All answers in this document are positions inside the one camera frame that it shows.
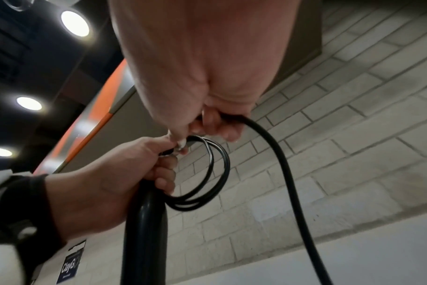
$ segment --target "black cylinder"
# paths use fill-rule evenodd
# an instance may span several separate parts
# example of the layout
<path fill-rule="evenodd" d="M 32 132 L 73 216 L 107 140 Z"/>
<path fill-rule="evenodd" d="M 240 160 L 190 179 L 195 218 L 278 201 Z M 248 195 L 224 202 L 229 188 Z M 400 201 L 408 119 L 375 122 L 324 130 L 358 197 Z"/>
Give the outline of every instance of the black cylinder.
<path fill-rule="evenodd" d="M 164 285 L 168 218 L 164 193 L 142 180 L 128 210 L 121 285 Z"/>

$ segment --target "recessed light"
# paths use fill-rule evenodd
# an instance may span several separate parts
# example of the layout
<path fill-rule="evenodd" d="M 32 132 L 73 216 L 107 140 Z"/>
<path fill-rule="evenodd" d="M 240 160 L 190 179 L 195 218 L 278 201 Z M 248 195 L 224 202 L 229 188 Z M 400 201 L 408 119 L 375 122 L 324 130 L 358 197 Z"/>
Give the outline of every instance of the recessed light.
<path fill-rule="evenodd" d="M 12 156 L 13 153 L 11 151 L 9 151 L 8 149 L 5 148 L 0 148 L 0 156 L 2 157 L 9 157 Z"/>
<path fill-rule="evenodd" d="M 38 111 L 38 110 L 41 110 L 42 108 L 40 102 L 29 97 L 19 97 L 16 99 L 16 102 L 18 102 L 18 104 L 20 104 L 21 107 L 32 110 L 32 111 Z"/>
<path fill-rule="evenodd" d="M 88 23 L 82 16 L 73 11 L 64 11 L 60 16 L 62 23 L 68 31 L 76 36 L 86 37 L 90 33 Z"/>

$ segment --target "thick black cord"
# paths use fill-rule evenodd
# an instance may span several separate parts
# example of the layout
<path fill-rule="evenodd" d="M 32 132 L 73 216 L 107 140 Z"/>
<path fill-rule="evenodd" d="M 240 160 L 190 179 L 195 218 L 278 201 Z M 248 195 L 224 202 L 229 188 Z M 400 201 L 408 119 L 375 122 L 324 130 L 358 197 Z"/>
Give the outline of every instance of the thick black cord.
<path fill-rule="evenodd" d="M 306 219 L 303 214 L 303 209 L 301 208 L 301 203 L 299 202 L 298 193 L 295 188 L 295 182 L 293 180 L 293 176 L 290 171 L 289 164 L 287 163 L 287 160 L 285 158 L 284 152 L 282 151 L 281 147 L 279 146 L 277 141 L 264 128 L 262 128 L 255 121 L 250 120 L 245 116 L 221 114 L 221 118 L 227 122 L 239 122 L 247 125 L 248 127 L 255 130 L 259 135 L 261 135 L 264 138 L 264 140 L 270 145 L 271 149 L 273 149 L 274 154 L 276 155 L 279 161 L 279 164 L 281 165 L 285 184 L 287 186 L 287 191 L 289 192 L 290 202 L 292 204 L 293 214 L 295 215 L 295 219 L 298 224 L 298 229 L 301 234 L 301 238 L 303 239 L 307 254 L 311 259 L 312 266 L 315 270 L 315 273 L 317 273 L 317 277 L 322 285 L 332 285 L 333 283 L 331 281 L 331 278 L 329 277 L 329 274 L 326 271 L 325 265 L 321 260 L 321 257 L 313 242 L 311 233 L 309 232 L 309 228 L 307 227 Z M 179 211 L 192 211 L 207 204 L 223 188 L 223 186 L 225 185 L 229 177 L 229 171 L 230 171 L 229 156 L 220 144 L 214 141 L 211 141 L 209 139 L 198 137 L 198 136 L 189 136 L 187 138 L 187 141 L 200 141 L 204 143 L 207 149 L 207 153 L 209 155 L 209 168 L 207 169 L 207 174 L 204 180 L 199 184 L 198 187 L 193 189 L 190 193 L 185 194 L 181 197 L 170 197 L 170 196 L 166 197 L 166 203 L 168 204 L 168 206 Z M 212 170 L 214 168 L 214 157 L 213 157 L 210 146 L 215 147 L 223 157 L 224 173 L 222 174 L 217 184 L 215 184 L 215 186 L 206 194 L 192 200 L 187 200 L 193 197 L 195 194 L 197 194 L 206 185 L 206 183 L 210 178 L 210 175 L 212 174 Z"/>

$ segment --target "dark ceiling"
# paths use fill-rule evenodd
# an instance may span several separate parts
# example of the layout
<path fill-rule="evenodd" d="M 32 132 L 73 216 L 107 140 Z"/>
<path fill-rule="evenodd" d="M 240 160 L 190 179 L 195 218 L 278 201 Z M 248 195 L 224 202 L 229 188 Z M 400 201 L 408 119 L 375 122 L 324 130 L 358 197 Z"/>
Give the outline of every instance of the dark ceiling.
<path fill-rule="evenodd" d="M 89 39 L 63 28 L 61 7 L 36 0 L 16 12 L 0 0 L 0 147 L 14 152 L 0 158 L 0 170 L 33 172 L 123 60 L 107 1 L 81 0 L 72 9 L 90 23 Z M 20 107 L 19 96 L 43 110 Z"/>

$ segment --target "brick wall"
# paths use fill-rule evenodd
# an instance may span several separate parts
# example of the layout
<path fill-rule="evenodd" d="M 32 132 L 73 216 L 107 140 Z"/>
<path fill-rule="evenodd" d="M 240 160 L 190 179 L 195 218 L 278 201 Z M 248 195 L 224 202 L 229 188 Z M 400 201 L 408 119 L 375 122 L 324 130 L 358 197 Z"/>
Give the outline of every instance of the brick wall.
<path fill-rule="evenodd" d="M 427 1 L 328 2 L 323 23 L 323 54 L 252 112 L 285 151 L 317 242 L 427 211 Z M 232 167 L 220 195 L 193 212 L 168 210 L 169 284 L 302 245 L 265 141 L 245 130 L 236 143 L 220 142 Z M 194 145 L 179 161 L 175 195 L 206 168 L 205 149 Z M 207 187 L 222 172 L 218 161 Z M 119 284 L 122 231 L 90 237 L 67 284 Z M 59 258 L 38 285 L 55 283 Z"/>

